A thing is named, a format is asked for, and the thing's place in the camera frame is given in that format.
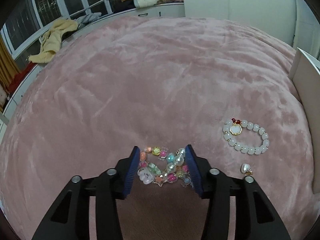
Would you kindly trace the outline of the red cloth on bench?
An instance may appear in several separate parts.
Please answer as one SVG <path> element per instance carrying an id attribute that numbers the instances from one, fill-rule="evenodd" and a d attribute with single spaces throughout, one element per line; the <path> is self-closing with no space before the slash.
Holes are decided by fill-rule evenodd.
<path id="1" fill-rule="evenodd" d="M 20 85 L 20 83 L 23 81 L 23 79 L 26 77 L 26 75 L 36 66 L 35 63 L 29 62 L 25 70 L 23 70 L 21 73 L 18 73 L 14 76 L 11 84 L 8 88 L 8 94 L 12 95 L 14 91 L 17 89 L 17 87 Z"/>

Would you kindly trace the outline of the white plastic storage bin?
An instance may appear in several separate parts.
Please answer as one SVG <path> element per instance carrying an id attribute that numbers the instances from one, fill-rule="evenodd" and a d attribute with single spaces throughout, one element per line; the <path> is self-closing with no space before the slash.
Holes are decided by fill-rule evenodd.
<path id="1" fill-rule="evenodd" d="M 295 85 L 308 120 L 313 147 L 314 194 L 319 193 L 319 61 L 297 48 L 289 79 Z"/>

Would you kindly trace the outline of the mustard curtain left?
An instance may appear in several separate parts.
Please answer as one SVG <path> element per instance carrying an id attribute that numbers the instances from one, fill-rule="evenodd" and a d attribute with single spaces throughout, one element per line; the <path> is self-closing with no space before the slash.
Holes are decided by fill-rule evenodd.
<path id="1" fill-rule="evenodd" d="M 0 71 L 1 71 L 1 86 L 8 93 L 13 93 L 14 78 L 20 74 L 17 64 L 13 60 L 12 56 L 8 52 L 3 38 L 1 38 L 0 44 Z"/>

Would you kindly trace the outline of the pink plush bed blanket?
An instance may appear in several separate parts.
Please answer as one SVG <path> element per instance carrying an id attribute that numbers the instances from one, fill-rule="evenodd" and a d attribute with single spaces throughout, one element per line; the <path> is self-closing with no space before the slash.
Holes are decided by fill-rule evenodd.
<path id="1" fill-rule="evenodd" d="M 292 239 L 319 210 L 308 122 L 288 77 L 295 50 L 230 21 L 119 18 L 61 49 L 29 86 L 1 144 L 1 201 L 31 239 L 74 175 L 134 146 L 192 145 L 229 176 L 248 163 Z"/>

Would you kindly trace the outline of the grey clothes pile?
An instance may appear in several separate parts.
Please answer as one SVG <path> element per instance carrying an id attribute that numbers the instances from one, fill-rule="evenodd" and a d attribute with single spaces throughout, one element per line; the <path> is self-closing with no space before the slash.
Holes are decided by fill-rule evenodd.
<path id="1" fill-rule="evenodd" d="M 81 24 L 87 25 L 87 24 L 90 24 L 90 23 L 93 23 L 93 22 L 99 20 L 99 18 L 101 18 L 101 16 L 102 16 L 101 12 L 94 12 L 94 13 L 90 13 L 85 16 L 80 16 L 75 21 L 78 23 L 78 25 L 81 25 Z"/>

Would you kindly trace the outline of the yellow blanket on bench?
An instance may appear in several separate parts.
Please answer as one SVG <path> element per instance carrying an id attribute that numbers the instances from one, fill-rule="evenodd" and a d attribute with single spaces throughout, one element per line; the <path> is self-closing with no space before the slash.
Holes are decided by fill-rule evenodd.
<path id="1" fill-rule="evenodd" d="M 76 31 L 78 23 L 70 19 L 58 19 L 42 36 L 40 52 L 30 55 L 28 61 L 32 63 L 49 63 L 61 48 L 62 37 L 65 33 Z"/>

